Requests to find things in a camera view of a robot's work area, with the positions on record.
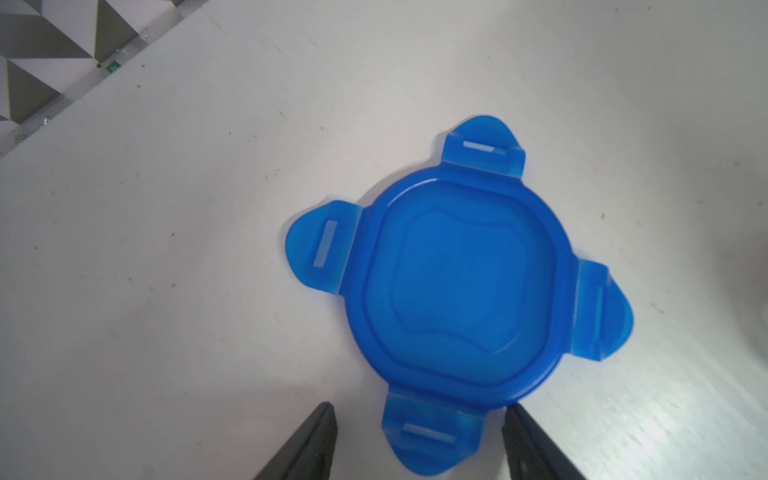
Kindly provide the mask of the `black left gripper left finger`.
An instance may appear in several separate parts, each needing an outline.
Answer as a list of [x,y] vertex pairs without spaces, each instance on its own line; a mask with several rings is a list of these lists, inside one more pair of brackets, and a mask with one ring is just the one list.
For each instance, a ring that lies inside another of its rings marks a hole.
[[320,403],[254,480],[328,480],[338,437],[335,410]]

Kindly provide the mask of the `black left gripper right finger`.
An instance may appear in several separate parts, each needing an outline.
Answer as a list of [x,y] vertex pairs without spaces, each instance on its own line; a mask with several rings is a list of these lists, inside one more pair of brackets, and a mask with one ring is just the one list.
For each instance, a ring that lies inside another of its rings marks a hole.
[[521,404],[506,409],[502,437],[511,479],[586,479]]

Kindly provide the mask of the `blue lid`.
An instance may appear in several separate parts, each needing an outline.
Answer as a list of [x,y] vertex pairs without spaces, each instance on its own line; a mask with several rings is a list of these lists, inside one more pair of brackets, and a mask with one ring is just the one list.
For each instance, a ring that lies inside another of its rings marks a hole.
[[486,415],[534,391],[564,355],[601,361],[632,332],[609,269],[579,258],[523,184],[525,160],[501,120],[475,116],[446,135],[437,165],[369,206],[310,210],[287,233],[297,279],[342,297],[388,383],[382,428],[414,473],[474,455]]

